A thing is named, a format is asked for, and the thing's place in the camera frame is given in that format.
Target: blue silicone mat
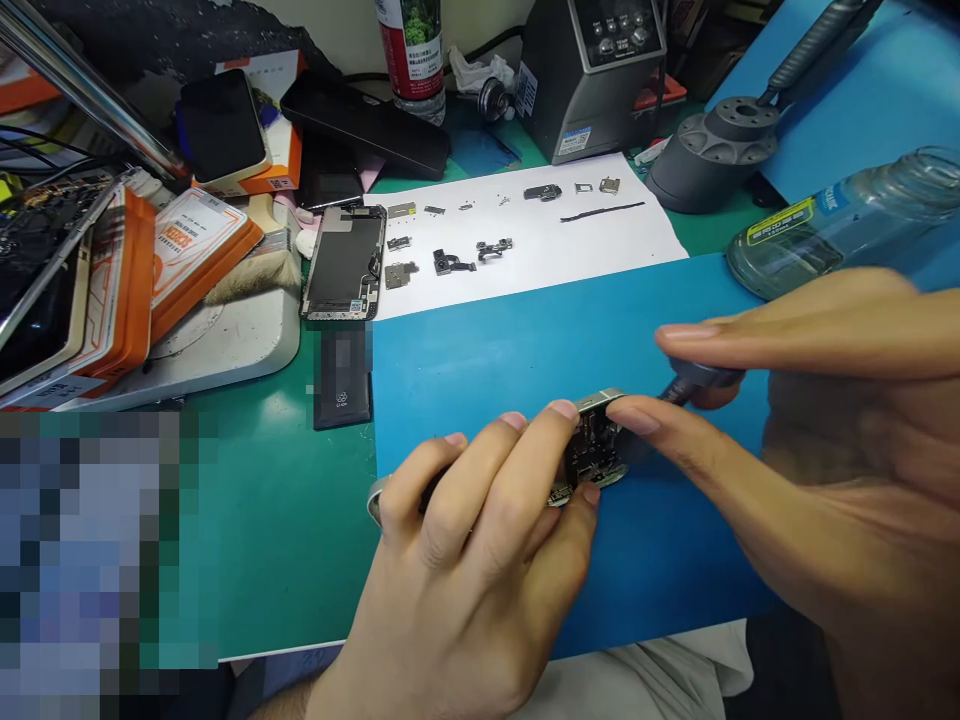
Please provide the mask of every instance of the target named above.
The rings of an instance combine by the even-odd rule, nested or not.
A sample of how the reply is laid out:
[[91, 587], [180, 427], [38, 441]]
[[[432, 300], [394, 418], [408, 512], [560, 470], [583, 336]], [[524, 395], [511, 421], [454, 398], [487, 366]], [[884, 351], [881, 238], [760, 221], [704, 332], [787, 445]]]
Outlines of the blue silicone mat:
[[[556, 398], [618, 387], [659, 393], [672, 375], [653, 342], [759, 301], [706, 255], [373, 323], [377, 473], [422, 440], [473, 437], [508, 410], [533, 417]], [[766, 373], [709, 414], [753, 452], [768, 413]], [[586, 585], [554, 657], [626, 645], [771, 609], [778, 601], [726, 522], [663, 458], [603, 491]]]

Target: pixelated area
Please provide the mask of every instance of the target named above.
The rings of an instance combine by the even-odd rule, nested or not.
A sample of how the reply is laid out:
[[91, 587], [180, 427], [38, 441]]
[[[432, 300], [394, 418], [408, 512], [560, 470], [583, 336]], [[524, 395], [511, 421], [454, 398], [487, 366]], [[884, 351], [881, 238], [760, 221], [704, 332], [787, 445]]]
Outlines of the pixelated area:
[[189, 413], [0, 414], [0, 717], [150, 717], [168, 670], [216, 667], [215, 438]]

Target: phone logic board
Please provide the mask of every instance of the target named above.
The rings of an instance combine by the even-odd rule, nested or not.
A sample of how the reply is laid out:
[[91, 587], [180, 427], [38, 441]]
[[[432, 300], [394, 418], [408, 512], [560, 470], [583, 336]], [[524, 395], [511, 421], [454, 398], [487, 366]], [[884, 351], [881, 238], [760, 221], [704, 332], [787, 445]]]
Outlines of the phone logic board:
[[607, 405], [624, 394], [622, 390], [610, 388], [576, 403], [580, 424], [563, 453], [548, 505], [565, 505], [582, 482], [590, 481], [605, 488], [626, 475], [627, 465], [616, 450], [620, 426], [607, 418]]

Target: white pants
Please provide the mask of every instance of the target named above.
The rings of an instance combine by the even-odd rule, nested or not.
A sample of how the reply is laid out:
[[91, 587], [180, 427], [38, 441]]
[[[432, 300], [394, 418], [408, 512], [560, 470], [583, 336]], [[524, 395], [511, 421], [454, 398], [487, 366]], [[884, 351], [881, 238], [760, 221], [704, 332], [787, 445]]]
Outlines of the white pants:
[[511, 720], [723, 720], [753, 682], [746, 620], [556, 660]]

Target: hand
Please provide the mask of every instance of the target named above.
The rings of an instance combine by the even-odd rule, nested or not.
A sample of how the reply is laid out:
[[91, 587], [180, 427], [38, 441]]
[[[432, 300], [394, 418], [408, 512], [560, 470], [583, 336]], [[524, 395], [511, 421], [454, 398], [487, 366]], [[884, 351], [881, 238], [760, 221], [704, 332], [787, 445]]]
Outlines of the hand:
[[458, 433], [413, 451], [380, 496], [383, 537], [308, 717], [500, 718], [526, 702], [590, 563], [596, 486], [545, 508], [578, 421], [558, 400], [529, 427], [507, 413], [469, 447]]
[[960, 717], [960, 291], [838, 272], [735, 318], [661, 328], [657, 342], [776, 371], [764, 462], [658, 400], [607, 414], [683, 470], [767, 584], [823, 628], [849, 716], [921, 717], [933, 703]]

